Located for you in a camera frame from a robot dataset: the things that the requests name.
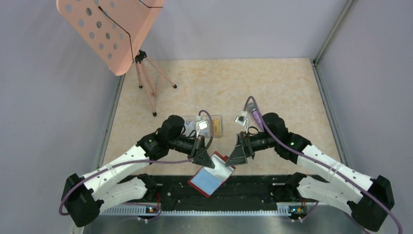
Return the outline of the red leather card holder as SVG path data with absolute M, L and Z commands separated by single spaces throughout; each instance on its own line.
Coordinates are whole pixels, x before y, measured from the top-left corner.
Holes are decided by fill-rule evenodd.
M 215 168 L 202 167 L 188 180 L 188 184 L 205 197 L 210 197 L 236 170 L 234 166 L 225 166 L 229 157 L 217 151 L 211 159 Z

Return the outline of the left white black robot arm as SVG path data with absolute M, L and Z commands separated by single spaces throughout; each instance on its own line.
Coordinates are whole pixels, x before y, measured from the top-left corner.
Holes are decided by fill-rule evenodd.
M 70 216 L 80 228 L 94 221 L 102 211 L 123 202 L 153 200 L 156 184 L 149 175 L 141 174 L 124 183 L 122 180 L 151 164 L 168 164 L 162 158 L 169 150 L 187 155 L 181 163 L 191 162 L 213 169 L 215 165 L 207 151 L 214 138 L 214 125 L 212 117 L 207 117 L 197 116 L 196 135 L 189 137 L 184 135 L 184 119 L 171 115 L 155 132 L 143 136 L 112 162 L 81 176 L 72 174 L 65 182 L 59 214 Z

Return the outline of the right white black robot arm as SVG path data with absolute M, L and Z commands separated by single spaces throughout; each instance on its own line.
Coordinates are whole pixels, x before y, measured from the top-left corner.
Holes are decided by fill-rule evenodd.
M 263 131 L 257 134 L 240 132 L 236 146 L 225 165 L 247 164 L 257 151 L 269 148 L 283 159 L 307 168 L 320 176 L 294 173 L 286 183 L 286 196 L 292 201 L 301 198 L 316 200 L 348 214 L 361 227 L 378 232 L 394 207 L 390 181 L 361 174 L 329 157 L 308 139 L 288 131 L 276 113 L 263 115 Z

